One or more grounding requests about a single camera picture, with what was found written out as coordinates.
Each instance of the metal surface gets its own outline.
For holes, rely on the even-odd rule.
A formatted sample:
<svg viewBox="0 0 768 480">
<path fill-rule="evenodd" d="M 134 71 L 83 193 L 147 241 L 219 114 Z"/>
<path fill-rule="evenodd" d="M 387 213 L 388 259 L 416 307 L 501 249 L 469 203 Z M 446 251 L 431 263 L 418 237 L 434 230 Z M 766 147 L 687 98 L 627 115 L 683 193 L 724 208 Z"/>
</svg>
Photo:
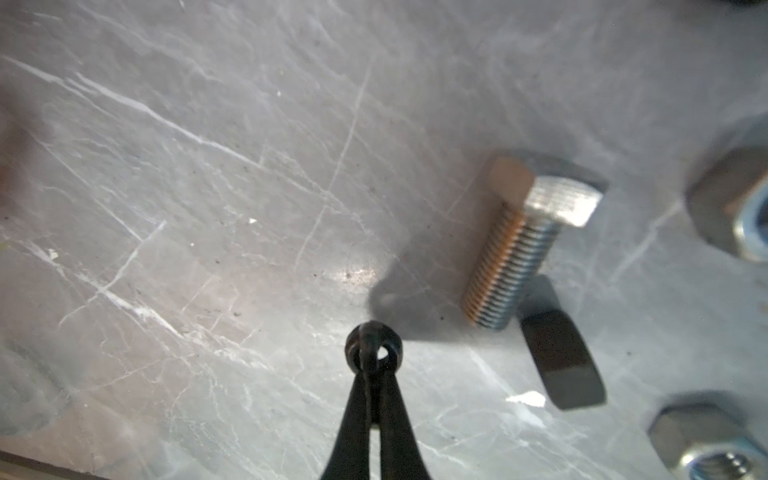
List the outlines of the metal surface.
<svg viewBox="0 0 768 480">
<path fill-rule="evenodd" d="M 768 455 L 716 406 L 681 406 L 659 415 L 649 432 L 679 480 L 765 480 Z"/>
<path fill-rule="evenodd" d="M 319 478 L 368 319 L 405 343 L 435 479 L 666 478 L 647 430 L 686 392 L 735 397 L 765 445 L 768 272 L 706 245 L 684 192 L 765 145 L 766 8 L 0 2 L 27 132 L 3 144 L 0 355 L 45 367 L 30 405 L 61 390 L 0 449 L 110 480 Z M 605 406 L 527 403 L 518 327 L 463 317 L 503 147 L 610 181 L 541 266 Z"/>
<path fill-rule="evenodd" d="M 382 358 L 380 349 L 386 350 Z M 402 361 L 400 337 L 383 323 L 367 322 L 349 334 L 344 351 L 355 381 L 321 480 L 370 478 L 374 427 L 381 438 L 382 480 L 429 480 L 395 378 Z"/>
<path fill-rule="evenodd" d="M 731 152 L 688 196 L 701 236 L 731 255 L 768 262 L 768 148 Z"/>
<path fill-rule="evenodd" d="M 606 184 L 562 160 L 498 157 L 488 175 L 504 200 L 464 292 L 464 314 L 477 326 L 504 329 L 516 314 L 528 281 L 538 273 L 561 225 L 583 227 Z"/>
</svg>

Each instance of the threaded shank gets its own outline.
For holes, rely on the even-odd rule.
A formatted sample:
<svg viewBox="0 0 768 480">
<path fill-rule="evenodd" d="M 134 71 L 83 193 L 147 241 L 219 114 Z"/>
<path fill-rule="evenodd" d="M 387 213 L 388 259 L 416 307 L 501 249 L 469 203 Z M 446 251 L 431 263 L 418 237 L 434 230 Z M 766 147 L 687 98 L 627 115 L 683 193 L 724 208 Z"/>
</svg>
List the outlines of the threaded shank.
<svg viewBox="0 0 768 480">
<path fill-rule="evenodd" d="M 696 462 L 691 480 L 739 480 L 752 470 L 750 461 L 737 453 L 722 453 Z"/>
<path fill-rule="evenodd" d="M 493 330 L 506 327 L 559 231 L 553 220 L 504 205 L 464 292 L 462 308 L 469 321 Z"/>
</svg>

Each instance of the nut hole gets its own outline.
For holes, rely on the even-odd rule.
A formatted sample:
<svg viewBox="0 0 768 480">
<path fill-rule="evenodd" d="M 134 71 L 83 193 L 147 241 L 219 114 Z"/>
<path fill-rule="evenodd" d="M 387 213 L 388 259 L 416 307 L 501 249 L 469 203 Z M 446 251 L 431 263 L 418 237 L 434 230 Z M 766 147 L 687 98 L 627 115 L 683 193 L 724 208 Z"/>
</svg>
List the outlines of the nut hole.
<svg viewBox="0 0 768 480">
<path fill-rule="evenodd" d="M 691 469 L 690 480 L 739 480 L 752 471 L 752 464 L 738 453 L 720 453 L 702 458 Z"/>
<path fill-rule="evenodd" d="M 768 198 L 763 202 L 760 211 L 757 214 L 757 231 L 763 238 L 763 242 L 768 243 Z"/>
</svg>

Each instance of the hex bolt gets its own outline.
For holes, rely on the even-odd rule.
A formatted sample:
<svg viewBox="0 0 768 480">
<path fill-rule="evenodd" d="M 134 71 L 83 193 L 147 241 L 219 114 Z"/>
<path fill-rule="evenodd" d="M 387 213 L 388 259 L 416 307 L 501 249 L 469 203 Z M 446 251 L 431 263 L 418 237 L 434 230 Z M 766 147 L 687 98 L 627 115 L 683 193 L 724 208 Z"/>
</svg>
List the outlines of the hex bolt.
<svg viewBox="0 0 768 480">
<path fill-rule="evenodd" d="M 538 272 L 562 225 L 583 227 L 607 183 L 578 165 L 540 154 L 497 157 L 488 176 L 504 201 L 462 299 L 471 323 L 504 329 L 526 283 Z"/>
</svg>

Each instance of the scratch mark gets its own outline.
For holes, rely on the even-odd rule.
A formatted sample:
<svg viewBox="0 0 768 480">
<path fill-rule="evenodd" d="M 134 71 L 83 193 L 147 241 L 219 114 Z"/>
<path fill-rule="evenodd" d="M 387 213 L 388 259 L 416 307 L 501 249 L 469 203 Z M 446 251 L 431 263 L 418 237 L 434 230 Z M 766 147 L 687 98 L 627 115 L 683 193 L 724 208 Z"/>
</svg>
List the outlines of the scratch mark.
<svg viewBox="0 0 768 480">
<path fill-rule="evenodd" d="M 124 95 L 118 94 L 116 91 L 110 90 L 109 88 L 105 87 L 102 84 L 98 84 L 95 81 L 92 81 L 89 78 L 86 78 L 80 73 L 76 74 L 80 81 L 82 81 L 84 84 L 86 84 L 88 87 L 92 88 L 97 93 L 105 96 L 106 98 L 111 99 L 112 101 L 116 101 L 117 103 L 124 105 L 128 108 L 132 108 L 138 112 L 141 112 L 143 114 L 146 114 L 150 118 L 160 122 L 161 124 L 165 125 L 166 127 L 170 128 L 171 130 L 174 130 L 183 136 L 189 138 L 190 140 L 196 142 L 199 145 L 205 145 L 207 147 L 214 148 L 218 151 L 224 152 L 227 155 L 230 155 L 231 157 L 235 157 L 238 160 L 241 160 L 249 165 L 252 165 L 254 167 L 258 167 L 259 164 L 245 155 L 238 153 L 231 148 L 227 147 L 226 145 L 222 145 L 216 141 L 208 140 L 205 137 L 201 137 L 200 135 L 194 134 L 191 131 L 187 130 L 186 128 L 180 126 L 177 123 L 174 123 L 173 121 L 168 120 L 167 118 L 161 116 L 156 111 L 149 108 L 146 104 L 143 104 L 139 101 L 134 100 L 133 98 L 126 97 Z"/>
<path fill-rule="evenodd" d="M 90 185 L 90 184 L 89 184 L 87 181 L 85 181 L 85 179 L 84 179 L 83 177 L 81 177 L 81 176 L 80 176 L 80 174 L 78 174 L 78 172 L 74 170 L 74 168 L 70 167 L 70 166 L 67 164 L 67 162 L 63 161 L 63 160 L 62 160 L 62 159 L 61 159 L 61 158 L 60 158 L 60 157 L 59 157 L 57 154 L 53 153 L 53 151 L 52 151 L 50 148 L 48 148 L 48 145 L 44 144 L 42 141 L 40 141 L 39 139 L 37 139 L 37 137 L 36 137 L 36 136 L 34 136 L 34 135 L 32 135 L 32 134 L 31 134 L 31 132 L 27 131 L 27 134 L 29 135 L 29 137 L 30 137 L 30 138 L 31 138 L 33 141 L 35 141 L 35 143 L 36 143 L 36 144 L 40 145 L 40 147 L 41 147 L 43 150 L 45 150 L 46 152 L 48 152 L 48 154 L 49 154 L 49 155 L 51 155 L 51 156 L 52 156 L 54 159 L 56 159 L 56 161 L 58 161 L 58 163 L 60 163 L 60 164 L 61 164 L 61 165 L 62 165 L 64 168 L 66 168 L 66 169 L 67 169 L 67 171 L 68 171 L 70 174 L 72 174 L 72 175 L 73 175 L 75 178 L 77 178 L 78 180 L 80 180 L 80 182 L 82 182 L 82 183 L 83 183 L 83 185 L 85 185 L 86 187 L 88 187 L 89 189 L 91 189 L 91 185 Z M 101 207 L 101 209 L 102 209 L 102 210 L 104 210 L 105 212 L 107 212 L 107 215 L 109 215 L 110 217 L 112 217 L 112 218 L 113 218 L 113 219 L 114 219 L 116 222 L 118 222 L 118 223 L 119 223 L 119 224 L 120 224 L 120 225 L 121 225 L 121 226 L 122 226 L 122 227 L 123 227 L 123 228 L 124 228 L 124 229 L 125 229 L 125 230 L 126 230 L 128 233 L 130 233 L 130 234 L 131 234 L 131 236 L 133 236 L 134 238 L 136 238 L 136 239 L 137 239 L 137 240 L 139 240 L 139 241 L 142 241 L 142 240 L 143 240 L 141 237 L 139 237 L 139 234 L 138 234 L 138 233 L 136 233 L 136 232 L 135 232 L 135 231 L 134 231 L 132 228 L 130 228 L 130 227 L 127 225 L 127 223 L 125 223 L 125 222 L 123 221 L 123 219 L 121 219 L 120 217 L 118 217 L 117 215 L 115 215 L 115 214 L 114 214 L 114 212 L 113 212 L 112 210 L 110 210 L 109 208 L 107 208 L 107 206 L 106 206 L 106 205 L 104 205 L 102 202 L 100 202 L 100 201 L 99 201 L 99 199 L 97 199 L 97 198 L 96 198 L 95 196 L 93 196 L 93 195 L 91 195 L 91 199 L 92 199 L 92 200 L 93 200 L 93 201 L 94 201 L 94 202 L 95 202 L 95 203 L 96 203 L 96 204 L 97 204 L 99 207 Z"/>
<path fill-rule="evenodd" d="M 21 245 L 26 248 L 29 253 L 37 257 L 38 259 L 42 260 L 43 262 L 47 263 L 48 265 L 54 267 L 59 275 L 61 275 L 62 278 L 67 278 L 66 275 L 64 275 L 64 268 L 53 261 L 50 255 L 48 255 L 47 252 L 45 252 L 42 248 L 38 247 L 36 243 L 25 241 L 25 242 L 19 242 Z"/>
<path fill-rule="evenodd" d="M 145 365 L 145 366 L 139 367 L 139 368 L 137 368 L 137 369 L 135 369 L 135 370 L 131 370 L 130 372 L 126 372 L 126 373 L 124 373 L 123 375 L 120 375 L 119 377 L 116 377 L 115 379 L 112 379 L 111 381 L 109 381 L 109 382 L 107 382 L 107 383 L 101 383 L 101 384 L 99 384 L 99 385 L 90 386 L 90 387 L 88 387 L 88 388 L 86 388 L 86 389 L 83 389 L 83 390 L 78 390 L 78 392 L 88 392 L 88 391 L 91 391 L 91 390 L 98 390 L 98 389 L 102 389 L 102 388 L 104 388 L 105 386 L 114 385 L 115 383 L 117 383 L 117 382 L 120 382 L 122 379 L 126 379 L 126 378 L 128 378 L 129 376 L 135 375 L 135 374 L 137 374 L 137 373 L 139 373 L 139 372 L 143 372 L 144 370 L 146 370 L 146 369 L 149 369 L 149 368 L 151 368 L 151 367 L 153 367 L 153 366 L 157 365 L 158 363 L 161 363 L 161 362 L 167 362 L 168 360 L 169 360 L 169 359 L 159 359 L 159 360 L 155 360 L 154 362 L 148 363 L 148 364 L 147 364 L 147 365 Z"/>
<path fill-rule="evenodd" d="M 38 12 L 32 12 L 32 14 L 38 18 L 47 18 L 48 20 L 55 20 L 57 22 L 61 22 L 61 17 L 56 17 L 53 15 L 48 15 L 46 13 L 38 13 Z"/>
<path fill-rule="evenodd" d="M 598 268 L 598 258 L 600 256 L 600 252 L 603 250 L 603 247 L 605 247 L 605 234 L 608 230 L 608 222 L 603 222 L 603 226 L 600 230 L 600 233 L 598 234 L 598 244 L 594 248 L 594 252 L 592 252 L 592 257 L 589 259 L 589 263 L 587 264 L 587 267 L 584 272 L 584 281 L 582 282 L 583 287 L 581 288 L 581 292 L 579 293 L 578 300 L 576 302 L 576 309 L 575 312 L 579 313 L 581 312 L 581 307 L 584 305 L 584 300 L 587 298 L 587 293 L 589 292 L 589 287 L 592 284 L 592 281 L 594 280 L 594 271 Z"/>
<path fill-rule="evenodd" d="M 331 177 L 331 181 L 328 184 L 328 191 L 331 190 L 331 187 L 333 187 L 334 182 L 336 182 L 336 177 L 339 176 L 339 171 L 341 170 L 341 167 L 344 165 L 344 157 L 346 157 L 346 151 L 349 149 L 349 144 L 352 143 L 352 137 L 355 134 L 355 129 L 357 129 L 357 119 L 359 117 L 360 113 L 360 104 L 362 103 L 362 97 L 366 93 L 366 88 L 368 88 L 368 80 L 371 79 L 371 70 L 373 69 L 373 62 L 376 59 L 376 55 L 374 54 L 371 57 L 371 61 L 368 63 L 368 68 L 366 69 L 366 76 L 362 80 L 362 85 L 360 85 L 360 91 L 357 92 L 357 98 L 355 99 L 355 108 L 353 110 L 352 115 L 352 124 L 349 126 L 349 133 L 346 136 L 346 142 L 344 142 L 344 148 L 341 150 L 341 154 L 339 155 L 339 161 L 336 162 L 336 169 L 333 171 L 333 176 Z"/>
<path fill-rule="evenodd" d="M 9 57 L 7 55 L 3 55 L 2 58 L 3 60 L 16 65 L 21 70 L 34 75 L 35 77 L 43 80 L 46 83 L 56 84 L 59 87 L 64 88 L 65 90 L 77 95 L 80 98 L 85 98 L 85 95 L 83 95 L 79 90 L 75 90 L 74 88 L 67 85 L 67 82 L 63 78 L 58 77 L 57 75 L 49 74 L 48 72 L 40 70 L 39 68 L 35 68 L 31 65 L 24 63 L 23 61 L 16 60 L 15 58 Z"/>
<path fill-rule="evenodd" d="M 199 289 L 197 289 L 197 292 L 195 292 L 192 298 L 190 298 L 190 301 L 187 302 L 187 305 L 184 305 L 184 308 L 181 309 L 182 313 L 184 313 L 184 311 L 187 309 L 189 305 L 192 305 L 192 302 L 197 298 L 198 295 L 200 295 L 205 290 L 205 287 L 207 287 L 208 283 L 210 283 L 211 280 L 213 280 L 214 278 L 217 278 L 217 276 L 211 275 L 210 278 L 206 280 L 205 283 L 203 283 L 203 285 Z"/>
<path fill-rule="evenodd" d="M 447 453 L 440 452 L 438 449 L 436 449 L 433 446 L 427 445 L 424 442 L 417 440 L 418 444 L 425 449 L 427 452 L 431 452 L 434 456 L 438 458 L 442 458 L 444 460 L 448 460 L 449 462 L 455 463 L 456 465 L 461 466 L 462 468 L 465 468 L 467 470 L 474 470 L 470 465 L 467 465 L 465 462 L 463 462 L 461 459 L 456 458 L 453 455 L 448 455 Z"/>
<path fill-rule="evenodd" d="M 471 347 L 469 349 L 469 356 L 472 358 L 472 361 L 475 363 L 475 365 L 480 368 L 483 376 L 489 382 L 494 383 L 498 388 L 503 390 L 507 396 L 513 396 L 515 394 L 515 391 L 512 389 L 512 387 L 509 386 L 509 384 L 505 382 L 482 357 L 480 357 L 475 349 Z"/>
<path fill-rule="evenodd" d="M 323 214 L 326 212 L 327 206 L 323 205 L 323 208 L 320 210 L 320 213 L 317 215 L 317 218 L 315 219 L 315 224 L 312 226 L 312 230 L 310 230 L 310 233 L 306 236 L 304 239 L 304 243 L 302 243 L 301 248 L 299 248 L 299 253 L 296 254 L 296 261 L 293 262 L 293 271 L 296 271 L 296 268 L 299 266 L 299 262 L 301 261 L 301 256 L 304 254 L 304 249 L 306 248 L 306 245 L 310 242 L 310 239 L 315 234 L 315 230 L 317 230 L 318 225 L 320 225 L 320 221 L 323 219 Z"/>
<path fill-rule="evenodd" d="M 456 200 L 453 201 L 453 203 L 451 204 L 451 207 L 448 209 L 447 212 L 445 212 L 445 215 L 451 214 L 453 209 L 456 208 L 456 205 L 458 205 L 458 202 L 462 201 L 462 198 L 464 198 L 464 196 L 467 194 L 467 192 L 469 191 L 469 188 L 477 181 L 478 177 L 484 170 L 485 170 L 484 168 L 481 168 L 480 170 L 478 170 L 478 173 L 476 173 L 475 176 L 472 177 L 472 179 L 467 183 L 466 187 L 464 187 L 462 192 L 458 195 L 458 197 L 456 197 Z"/>
<path fill-rule="evenodd" d="M 176 330 L 174 326 L 172 326 L 165 318 L 163 318 L 153 308 L 149 306 L 144 306 L 144 305 L 134 305 L 128 302 L 127 300 L 120 298 L 119 296 L 115 295 L 109 290 L 104 292 L 104 296 L 107 297 L 107 299 L 110 302 L 112 302 L 115 306 L 119 306 L 124 310 L 128 310 L 129 312 L 132 312 L 134 315 L 142 319 L 153 320 L 155 323 L 157 323 L 158 325 L 162 326 L 163 328 L 171 332 L 174 336 L 178 338 L 183 338 L 182 335 L 179 333 L 179 331 Z"/>
<path fill-rule="evenodd" d="M 672 217 L 680 213 L 683 209 L 683 201 L 678 200 L 670 205 L 661 215 L 656 217 L 652 222 L 648 224 L 648 232 L 645 234 L 643 240 L 637 244 L 619 263 L 611 277 L 608 279 L 609 284 L 616 283 L 616 281 L 629 269 L 635 262 L 637 262 L 648 248 L 654 244 L 659 235 L 659 229 Z"/>
<path fill-rule="evenodd" d="M 59 320 L 59 321 L 58 321 L 58 326 L 59 326 L 59 327 L 61 327 L 62 325 L 64 325 L 64 322 L 65 322 L 65 321 L 67 321 L 67 319 L 68 319 L 69 317 L 73 316 L 74 314 L 76 314 L 76 313 L 77 313 L 77 312 L 79 312 L 80 310 L 84 309 L 86 306 L 90 305 L 90 304 L 91 304 L 91 302 L 93 302 L 94 300 L 96 300 L 96 298 L 97 298 L 99 295 L 102 295 L 102 294 L 103 294 L 103 295 L 105 295 L 105 296 L 106 296 L 106 297 L 107 297 L 107 298 L 108 298 L 110 301 L 112 301 L 112 298 L 110 298 L 110 297 L 109 297 L 109 295 L 107 295 L 107 293 L 108 293 L 108 290 L 109 290 L 109 289 L 110 289 L 110 288 L 111 288 L 111 287 L 112 287 L 114 284 L 116 284 L 116 282 L 117 282 L 117 281 L 119 281 L 119 279 L 121 279 L 121 278 L 123 277 L 123 275 L 125 274 L 125 270 L 128 268 L 128 266 L 131 264 L 131 262 L 132 262 L 132 261 L 134 261 L 134 259 L 136 258 L 136 256 L 139 254 L 139 249 L 140 249 L 140 248 L 142 248 L 142 246 L 143 246 L 143 245 L 145 245 L 145 244 L 146 244 L 146 242 L 148 242 L 149 240 L 152 240 L 152 238 L 153 238 L 153 237 L 154 237 L 154 236 L 155 236 L 157 233 L 159 233 L 161 230 L 163 230 L 163 228 L 165 228 L 165 224 L 166 224 L 166 221 L 165 221 L 165 220 L 163 220 L 163 221 L 160 223 L 160 225 L 158 225 L 158 226 L 157 226 L 157 228 L 155 228 L 155 229 L 152 231 L 152 233 L 150 233 L 149 235 L 147 235 L 147 238 L 145 238 L 145 239 L 143 239 L 141 242 L 139 242 L 139 244 L 136 246 L 136 248 L 134 248 L 134 250 L 131 252 L 131 254 L 130 254 L 130 255 L 128 255 L 128 259 L 127 259 L 127 260 L 125 260 L 125 262 L 123 263 L 123 265 L 122 265 L 122 266 L 121 266 L 121 267 L 118 269 L 118 271 L 116 272 L 116 274 L 114 275 L 114 277 L 112 278 L 112 280 L 110 280 L 110 281 L 109 281 L 109 283 L 107 283 L 106 285 L 104 285 L 104 286 L 98 286 L 98 285 L 96 284 L 96 282 L 95 282 L 95 281 L 91 280 L 91 279 L 90 279 L 90 278 L 88 278 L 87 276 L 85 276 L 85 275 L 83 275 L 83 274 L 81 274 L 81 273 L 75 274 L 75 276 L 76 276 L 76 277 L 77 277 L 77 278 L 78 278 L 80 281 L 82 281 L 82 282 L 85 282 L 85 283 L 87 283 L 88 285 L 91 285 L 91 286 L 93 286 L 94 288 L 96 288 L 96 293 L 94 293 L 94 294 L 93 294 L 93 296 L 92 296 L 91 298 L 89 298 L 88 300 L 86 300 L 86 301 L 85 301 L 85 303 L 83 303 L 82 305 L 80 305 L 78 308 L 76 308 L 76 309 L 72 310 L 70 313 L 67 313 L 66 315 L 64 315 L 64 316 L 61 318 L 61 320 Z"/>
</svg>

